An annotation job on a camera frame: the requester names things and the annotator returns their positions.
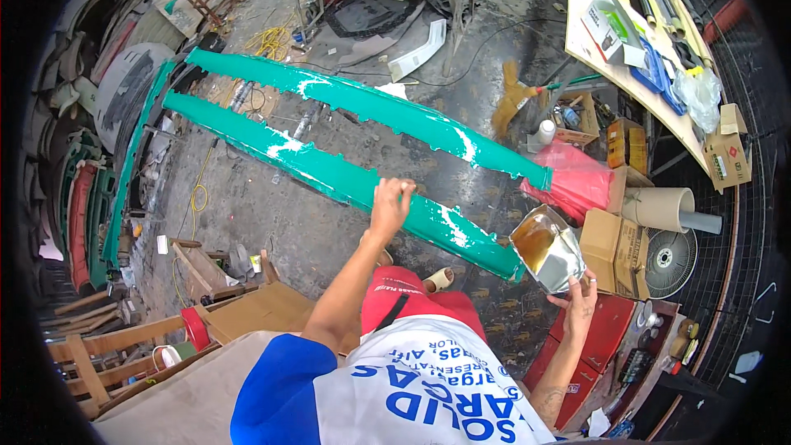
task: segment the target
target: tattoo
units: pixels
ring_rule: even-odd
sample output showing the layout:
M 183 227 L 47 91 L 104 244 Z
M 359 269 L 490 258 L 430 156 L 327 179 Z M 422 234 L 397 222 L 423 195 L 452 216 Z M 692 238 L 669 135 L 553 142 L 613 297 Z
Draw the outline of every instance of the tattoo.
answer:
M 533 409 L 544 424 L 547 425 L 547 428 L 554 428 L 555 421 L 558 420 L 563 398 L 566 397 L 566 387 L 550 386 L 540 389 L 538 392 L 534 392 L 530 397 L 530 405 L 533 406 Z

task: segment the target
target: workshop floor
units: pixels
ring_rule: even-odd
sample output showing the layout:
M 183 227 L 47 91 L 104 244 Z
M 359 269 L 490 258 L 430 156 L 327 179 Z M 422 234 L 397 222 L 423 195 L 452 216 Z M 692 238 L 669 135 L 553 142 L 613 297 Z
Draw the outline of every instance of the workshop floor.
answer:
M 502 62 L 515 58 L 520 64 L 520 78 L 529 84 L 539 83 L 560 64 L 564 59 L 565 15 L 552 4 L 566 1 L 477 1 L 480 8 L 456 53 L 450 78 L 441 75 L 448 43 L 415 73 L 417 78 L 432 84 L 456 82 L 448 86 L 423 82 L 410 85 L 407 96 L 493 137 L 489 118 L 502 93 Z M 245 0 L 231 14 L 225 53 L 253 54 L 255 48 L 244 48 L 248 39 L 263 29 L 284 23 L 293 12 L 292 6 L 293 0 Z M 435 19 L 431 14 L 423 12 L 423 17 L 414 22 L 404 37 L 383 54 L 392 59 L 421 45 L 428 23 Z M 332 68 L 337 55 L 327 55 L 326 45 L 318 40 L 311 46 L 302 60 Z M 386 84 L 388 70 L 377 57 L 349 68 L 354 73 L 368 74 L 341 75 L 370 85 Z M 209 75 L 200 84 L 197 95 L 222 103 L 230 88 L 230 79 Z M 252 104 L 258 108 L 262 94 L 254 91 L 253 97 Z M 266 104 L 272 102 L 267 98 Z M 266 104 L 261 110 L 263 114 L 271 108 Z M 284 93 L 267 123 L 293 132 L 296 120 L 310 104 L 310 100 Z M 530 115 L 535 112 L 532 104 L 520 112 L 511 124 L 506 146 L 515 148 L 524 141 L 533 129 Z M 211 134 L 191 124 L 182 123 L 182 127 L 183 143 L 170 152 L 167 169 L 161 177 L 166 179 L 166 185 L 158 211 L 165 219 L 154 227 L 156 230 L 143 235 L 135 247 L 139 253 L 133 255 L 134 276 L 150 319 L 177 314 L 182 308 L 172 278 L 172 258 L 156 254 L 155 235 L 192 237 L 190 195 L 213 139 Z M 519 182 L 508 175 L 472 169 L 457 157 L 432 152 L 425 143 L 407 135 L 396 136 L 375 122 L 354 124 L 325 110 L 305 140 L 313 141 L 324 151 L 342 153 L 351 163 L 377 168 L 383 177 L 412 178 L 419 183 L 419 193 L 448 206 L 458 205 L 464 216 L 502 238 L 536 206 L 536 202 L 522 197 L 517 189 Z M 266 248 L 281 279 L 315 300 L 351 256 L 368 227 L 369 216 L 287 178 L 273 185 L 274 172 L 273 167 L 241 156 L 220 141 L 203 173 L 208 202 L 196 214 L 194 238 L 203 242 L 207 250 L 229 251 L 236 243 L 243 244 L 250 253 Z M 198 195 L 196 201 L 200 206 L 202 196 Z M 495 354 L 512 375 L 519 378 L 524 375 L 558 313 L 535 283 L 525 280 L 510 285 L 404 233 L 395 237 L 389 250 L 397 265 L 421 276 L 451 266 L 456 271 L 454 289 L 467 292 L 475 302 Z M 176 282 L 183 292 L 180 272 L 176 273 Z

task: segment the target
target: person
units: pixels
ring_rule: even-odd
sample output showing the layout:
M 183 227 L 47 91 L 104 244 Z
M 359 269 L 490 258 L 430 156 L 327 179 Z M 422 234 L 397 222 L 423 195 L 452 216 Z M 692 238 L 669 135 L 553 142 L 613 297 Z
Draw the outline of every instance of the person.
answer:
M 594 275 L 586 270 L 589 283 L 570 278 L 565 299 L 548 297 L 566 309 L 563 341 L 525 398 L 487 345 L 472 301 L 438 292 L 452 271 L 421 282 L 383 253 L 409 213 L 414 187 L 381 179 L 370 228 L 302 335 L 272 339 L 244 381 L 230 425 L 236 445 L 555 440 L 550 429 L 596 305 Z M 360 345 L 339 367 L 341 341 L 359 319 Z

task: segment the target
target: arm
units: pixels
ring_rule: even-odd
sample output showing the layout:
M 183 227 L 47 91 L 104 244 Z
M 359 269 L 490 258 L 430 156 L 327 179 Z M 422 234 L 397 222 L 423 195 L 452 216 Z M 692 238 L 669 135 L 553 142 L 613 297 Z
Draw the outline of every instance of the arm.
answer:
M 333 353 L 339 351 L 343 337 L 357 321 L 368 279 L 380 253 L 407 218 L 414 188 L 408 179 L 381 179 L 373 191 L 371 227 L 316 303 L 302 331 L 303 338 L 324 344 Z
M 566 397 L 566 388 L 577 368 L 596 308 L 596 277 L 590 270 L 586 270 L 585 274 L 590 279 L 589 283 L 580 282 L 574 277 L 569 278 L 567 299 L 547 296 L 550 302 L 566 310 L 563 341 L 552 356 L 547 371 L 530 393 L 528 401 L 549 429 L 554 428 L 555 421 L 558 420 L 560 406 Z

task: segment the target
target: wire mesh wall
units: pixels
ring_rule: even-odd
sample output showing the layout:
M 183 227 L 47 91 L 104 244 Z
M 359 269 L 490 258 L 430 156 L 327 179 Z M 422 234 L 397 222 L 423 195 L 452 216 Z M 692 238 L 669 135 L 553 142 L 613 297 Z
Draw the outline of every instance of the wire mesh wall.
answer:
M 728 373 L 739 343 L 748 332 L 755 316 L 752 313 L 756 289 L 761 280 L 771 275 L 763 259 L 774 245 L 771 224 L 775 211 L 771 206 L 772 183 L 777 157 L 778 135 L 785 122 L 779 114 L 788 106 L 786 93 L 777 89 L 779 70 L 774 64 L 748 12 L 737 21 L 714 16 L 723 7 L 734 6 L 736 0 L 690 0 L 704 23 L 711 22 L 714 39 L 709 47 L 717 64 L 725 96 L 738 104 L 749 131 L 746 150 L 752 152 L 752 181 L 720 195 L 714 191 L 697 166 L 676 166 L 671 178 L 675 185 L 684 183 L 695 193 L 696 207 L 704 213 L 723 216 L 723 233 L 698 233 L 698 259 L 693 277 L 681 292 L 673 296 L 683 304 L 682 312 L 701 324 L 700 338 L 712 330 L 714 335 L 697 377 L 718 387 Z M 732 275 L 724 304 L 718 310 L 720 293 L 726 279 L 728 253 L 734 220 L 733 205 L 738 197 L 736 249 Z

